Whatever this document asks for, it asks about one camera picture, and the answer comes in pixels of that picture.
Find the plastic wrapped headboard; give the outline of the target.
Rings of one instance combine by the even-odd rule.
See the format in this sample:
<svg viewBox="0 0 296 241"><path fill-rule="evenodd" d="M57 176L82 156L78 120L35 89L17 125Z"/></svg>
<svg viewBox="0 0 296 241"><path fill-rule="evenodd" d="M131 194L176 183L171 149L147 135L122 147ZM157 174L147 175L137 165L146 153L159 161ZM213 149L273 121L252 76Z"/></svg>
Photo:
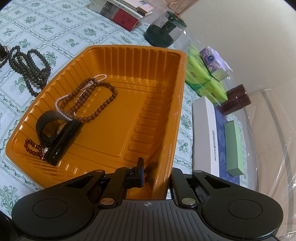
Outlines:
<svg viewBox="0 0 296 241"><path fill-rule="evenodd" d="M295 240L295 128L273 90L250 96L246 107L257 158L258 190L283 210L279 240Z"/></svg>

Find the purple tissue pack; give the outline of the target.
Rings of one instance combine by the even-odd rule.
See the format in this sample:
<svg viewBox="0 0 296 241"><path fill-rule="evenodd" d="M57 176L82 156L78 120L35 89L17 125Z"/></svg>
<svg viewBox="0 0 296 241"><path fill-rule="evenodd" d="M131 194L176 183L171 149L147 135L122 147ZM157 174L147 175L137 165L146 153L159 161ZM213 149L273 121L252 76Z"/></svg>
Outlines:
<svg viewBox="0 0 296 241"><path fill-rule="evenodd" d="M218 81L222 81L229 76L228 64L221 58L219 53L207 46L200 51L200 56L204 61L209 73Z"/></svg>

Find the blue and white book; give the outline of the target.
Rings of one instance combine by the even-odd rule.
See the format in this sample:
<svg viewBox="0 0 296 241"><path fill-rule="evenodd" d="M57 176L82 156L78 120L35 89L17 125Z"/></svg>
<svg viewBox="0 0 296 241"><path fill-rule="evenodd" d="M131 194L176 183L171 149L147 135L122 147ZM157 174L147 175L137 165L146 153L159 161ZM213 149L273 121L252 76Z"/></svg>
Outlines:
<svg viewBox="0 0 296 241"><path fill-rule="evenodd" d="M224 124L229 122L205 96L192 104L193 111L193 169L210 173L234 184L240 176L226 171L226 143Z"/></svg>

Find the dark brown round canister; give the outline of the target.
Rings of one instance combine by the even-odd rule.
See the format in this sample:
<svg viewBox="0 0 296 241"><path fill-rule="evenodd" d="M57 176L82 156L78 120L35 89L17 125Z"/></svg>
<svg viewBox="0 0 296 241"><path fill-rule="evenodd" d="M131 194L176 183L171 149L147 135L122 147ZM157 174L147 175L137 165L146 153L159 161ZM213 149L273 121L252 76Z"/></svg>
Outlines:
<svg viewBox="0 0 296 241"><path fill-rule="evenodd" d="M228 99L216 106L223 115L229 115L251 104L251 100L243 84L228 90L226 94Z"/></svg>

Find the green tissue pack bundle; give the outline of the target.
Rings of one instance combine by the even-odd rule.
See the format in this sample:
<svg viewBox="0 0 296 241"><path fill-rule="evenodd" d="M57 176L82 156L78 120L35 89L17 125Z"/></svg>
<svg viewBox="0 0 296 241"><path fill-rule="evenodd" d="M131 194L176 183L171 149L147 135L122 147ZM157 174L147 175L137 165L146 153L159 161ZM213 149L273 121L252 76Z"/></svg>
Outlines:
<svg viewBox="0 0 296 241"><path fill-rule="evenodd" d="M228 100L222 81L216 80L207 69L198 48L189 43L185 82L198 96L206 96L213 104Z"/></svg>

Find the green floral tablecloth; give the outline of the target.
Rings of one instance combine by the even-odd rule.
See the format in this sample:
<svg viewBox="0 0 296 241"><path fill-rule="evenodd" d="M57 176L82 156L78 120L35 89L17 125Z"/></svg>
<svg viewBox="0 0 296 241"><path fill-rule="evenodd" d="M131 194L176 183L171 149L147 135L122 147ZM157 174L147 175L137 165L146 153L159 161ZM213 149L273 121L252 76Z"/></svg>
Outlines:
<svg viewBox="0 0 296 241"><path fill-rule="evenodd" d="M147 21L127 31L91 11L89 1L11 1L1 10L1 44L37 49L55 75L90 45L146 45ZM41 186L6 155L6 144L33 102L24 78L9 64L1 68L1 211L11 215L14 204Z"/></svg>

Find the black hair clip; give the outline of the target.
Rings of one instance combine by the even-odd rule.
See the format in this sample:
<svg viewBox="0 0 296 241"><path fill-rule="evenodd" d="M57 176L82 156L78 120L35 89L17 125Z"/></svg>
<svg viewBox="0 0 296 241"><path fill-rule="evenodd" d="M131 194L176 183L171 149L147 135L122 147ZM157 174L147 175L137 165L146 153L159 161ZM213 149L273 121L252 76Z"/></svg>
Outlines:
<svg viewBox="0 0 296 241"><path fill-rule="evenodd" d="M44 154L45 161L50 165L57 166L78 136L83 125L82 122L77 120L67 122Z"/></svg>

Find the small green box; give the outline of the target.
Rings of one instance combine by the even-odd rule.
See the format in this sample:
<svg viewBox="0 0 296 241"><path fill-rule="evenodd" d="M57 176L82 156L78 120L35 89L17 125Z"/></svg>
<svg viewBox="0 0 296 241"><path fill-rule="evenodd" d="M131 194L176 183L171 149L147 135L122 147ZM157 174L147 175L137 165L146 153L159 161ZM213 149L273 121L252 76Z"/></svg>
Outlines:
<svg viewBox="0 0 296 241"><path fill-rule="evenodd" d="M226 143L226 171L233 177L244 174L244 155L241 134L232 120L224 124Z"/></svg>

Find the green glass humidifier jar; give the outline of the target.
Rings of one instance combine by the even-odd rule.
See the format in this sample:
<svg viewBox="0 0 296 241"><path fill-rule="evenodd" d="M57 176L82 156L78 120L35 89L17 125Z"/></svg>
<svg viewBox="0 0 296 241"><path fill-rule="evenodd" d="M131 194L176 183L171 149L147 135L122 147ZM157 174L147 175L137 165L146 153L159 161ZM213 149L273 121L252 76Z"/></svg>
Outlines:
<svg viewBox="0 0 296 241"><path fill-rule="evenodd" d="M167 11L147 28L144 37L152 46L167 48L181 36L186 27L177 13Z"/></svg>

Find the white and red box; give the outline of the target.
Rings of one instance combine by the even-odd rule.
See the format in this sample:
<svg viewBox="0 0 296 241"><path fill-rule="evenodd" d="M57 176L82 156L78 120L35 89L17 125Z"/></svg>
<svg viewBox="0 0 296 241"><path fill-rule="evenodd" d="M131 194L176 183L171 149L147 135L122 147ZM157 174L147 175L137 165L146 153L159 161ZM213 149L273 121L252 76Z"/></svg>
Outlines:
<svg viewBox="0 0 296 241"><path fill-rule="evenodd" d="M110 1L93 0L90 2L88 8L108 18L128 31L131 31L138 24L138 20L134 16L117 7Z"/></svg>

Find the pink curtain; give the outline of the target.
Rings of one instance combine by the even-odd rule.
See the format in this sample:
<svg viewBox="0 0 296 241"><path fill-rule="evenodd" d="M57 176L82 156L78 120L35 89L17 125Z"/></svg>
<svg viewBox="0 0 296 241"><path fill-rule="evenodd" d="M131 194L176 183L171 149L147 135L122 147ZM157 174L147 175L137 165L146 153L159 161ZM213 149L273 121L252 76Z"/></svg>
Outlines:
<svg viewBox="0 0 296 241"><path fill-rule="evenodd" d="M199 0L164 0L165 5L177 15L181 15Z"/></svg>

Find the orange plastic tray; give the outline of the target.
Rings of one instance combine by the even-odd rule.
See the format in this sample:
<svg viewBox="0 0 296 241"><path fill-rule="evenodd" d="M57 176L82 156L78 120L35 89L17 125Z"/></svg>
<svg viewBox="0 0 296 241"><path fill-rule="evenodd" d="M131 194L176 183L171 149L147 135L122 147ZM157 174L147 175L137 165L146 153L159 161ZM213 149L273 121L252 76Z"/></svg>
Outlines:
<svg viewBox="0 0 296 241"><path fill-rule="evenodd" d="M143 158L144 188L131 199L167 195L176 148L187 55L165 48L129 45L90 46L67 64L25 112L6 144L6 155L43 187L96 169L107 173ZM38 118L86 78L105 74L118 95L86 123L57 166L29 154L26 139L39 142Z"/></svg>

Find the stack of books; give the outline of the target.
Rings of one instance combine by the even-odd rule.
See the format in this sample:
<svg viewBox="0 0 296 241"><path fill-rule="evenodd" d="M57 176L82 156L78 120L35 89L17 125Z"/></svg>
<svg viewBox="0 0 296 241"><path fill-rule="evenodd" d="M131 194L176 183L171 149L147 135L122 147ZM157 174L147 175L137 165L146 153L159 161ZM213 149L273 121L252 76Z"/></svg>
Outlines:
<svg viewBox="0 0 296 241"><path fill-rule="evenodd" d="M148 4L145 1L109 1L110 3L114 4L115 6L121 8L122 10L132 14L135 14L136 16L139 16L140 18L146 17L149 15L152 10L154 9L153 6Z"/></svg>

